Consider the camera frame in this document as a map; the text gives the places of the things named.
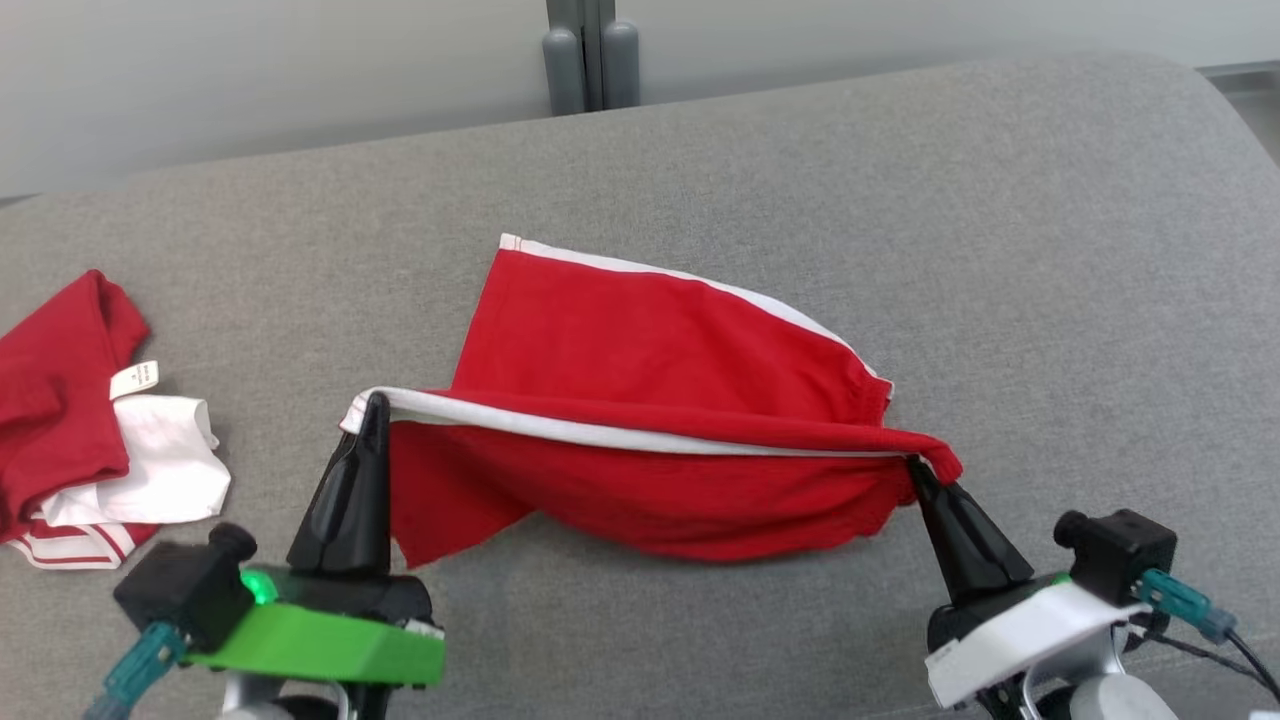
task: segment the red fabric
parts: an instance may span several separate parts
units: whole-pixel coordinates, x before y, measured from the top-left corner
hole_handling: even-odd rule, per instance
[[[90,270],[0,337],[0,542],[27,533],[50,493],[128,471],[109,388],[147,333],[124,291]],[[128,532],[141,542],[155,528]]]
[[[920,454],[881,427],[891,384],[842,343],[698,279],[500,250],[451,391],[541,418],[810,451]],[[412,421],[392,428],[393,532],[411,565],[532,510],[646,552],[735,561],[878,532],[914,500],[893,457],[676,455]]]

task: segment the white stripe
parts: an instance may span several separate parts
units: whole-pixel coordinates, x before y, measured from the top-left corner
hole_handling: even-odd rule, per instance
[[[381,392],[392,404],[392,420],[430,425],[475,425],[526,437],[553,439],[589,447],[611,447],[672,455],[762,455],[778,457],[902,457],[904,452],[858,452],[836,450],[796,450],[717,442],[672,433],[632,430],[527,415],[398,387],[374,387],[356,396],[339,427],[348,433],[360,430],[371,392]]]
[[[133,552],[133,548],[138,547],[137,543],[133,542],[133,536],[129,534],[129,530],[125,530],[124,525],[119,523],[101,523],[97,525],[97,529],[102,530],[102,533],[111,538],[116,547],[120,548],[120,560],[124,560],[131,552]]]
[[[502,233],[502,240],[498,241],[498,247],[500,250],[513,250],[516,252],[524,252],[526,255],[536,255],[538,258],[548,258],[552,260],[562,260],[564,263],[576,263],[579,265],[588,265],[590,268],[598,268],[600,270],[613,270],[616,273],[658,273],[660,275],[667,275],[672,278],[696,281],[708,284],[716,290],[719,290],[722,292],[727,292],[736,297],[741,297],[742,300],[750,302],[751,305],[755,305],[756,307],[764,310],[765,313],[773,315],[774,318],[786,320],[792,325],[804,328],[812,333],[820,334],[827,340],[838,342],[840,345],[845,346],[850,352],[854,352],[854,348],[850,347],[849,343],[844,341],[844,338],[828,331],[827,328],[822,327],[820,324],[818,324],[817,320],[814,320],[809,315],[805,315],[804,313],[796,310],[795,307],[787,305],[786,302],[782,302],[781,300],[769,297],[768,295],[760,295],[754,290],[746,290],[745,287],[737,287],[722,282],[710,281],[690,273],[681,273],[680,270],[668,270],[664,268],[655,268],[653,265],[645,265],[643,263],[618,260],[617,258],[605,258],[603,255],[590,255],[588,252],[579,252],[576,250],[563,250],[561,247],[552,247],[549,245],[543,245],[541,242],[536,242],[532,240],[525,240],[520,236],[511,233]],[[870,373],[872,377],[879,378],[890,383],[890,396],[892,397],[893,383],[888,379],[877,375],[876,370],[873,370],[870,365],[863,361],[861,356],[858,355],[856,352],[854,352],[854,357],[858,357],[858,361],[863,364],[863,368],[867,368],[867,372]]]
[[[31,551],[41,560],[115,556],[115,552],[111,551],[111,546],[105,539],[99,537],[97,533],[87,530],[81,525],[76,525],[76,529],[83,534],[61,538],[37,538],[31,533],[27,533],[22,537],[31,543]]]
[[[114,570],[120,566],[119,560],[111,560],[110,557],[104,557],[102,560],[90,560],[86,562],[41,562],[40,559],[35,557],[31,553],[31,550],[28,550],[20,541],[13,539],[9,541],[8,544],[18,548],[18,552],[27,559],[27,562],[31,562],[41,570]]]

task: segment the gray upholstery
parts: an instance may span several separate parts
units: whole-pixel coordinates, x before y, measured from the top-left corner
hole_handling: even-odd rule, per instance
[[[351,397],[445,386],[503,231],[773,295],[896,380],[1042,570],[1064,510],[1176,529],[1176,570],[1280,664],[1280,172],[1207,82],[1126,55],[947,67],[177,168],[0,210],[0,328],[86,268],[209,400],[227,518],[283,560]],[[163,537],[200,538],[209,523]],[[0,552],[4,717],[70,717],[136,637],[123,573]],[[544,518],[425,568],[444,684],[394,717],[933,717],[920,519],[735,566]],[[1184,717],[1247,680],[1129,666]],[[138,717],[215,714],[166,678]]]

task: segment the red and white clothing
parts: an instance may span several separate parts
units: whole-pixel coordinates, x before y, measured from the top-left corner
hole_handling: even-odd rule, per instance
[[[50,528],[40,501],[124,475],[129,459],[109,397],[147,325],[90,270],[0,337],[0,542],[40,568],[118,568],[155,525]]]
[[[515,236],[453,387],[372,389],[393,407],[392,528],[410,565],[532,510],[698,560],[827,548],[914,500],[904,456],[945,483],[961,471],[943,442],[884,428],[892,384],[794,307]]]
[[[218,515],[232,475],[214,455],[209,405],[193,397],[127,395],[113,401],[129,471],[63,488],[40,503],[50,527],[191,523]]]

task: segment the white tag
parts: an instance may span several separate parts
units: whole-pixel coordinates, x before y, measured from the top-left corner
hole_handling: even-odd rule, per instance
[[[160,364],[155,360],[138,363],[111,375],[111,400],[156,387],[160,382]]]

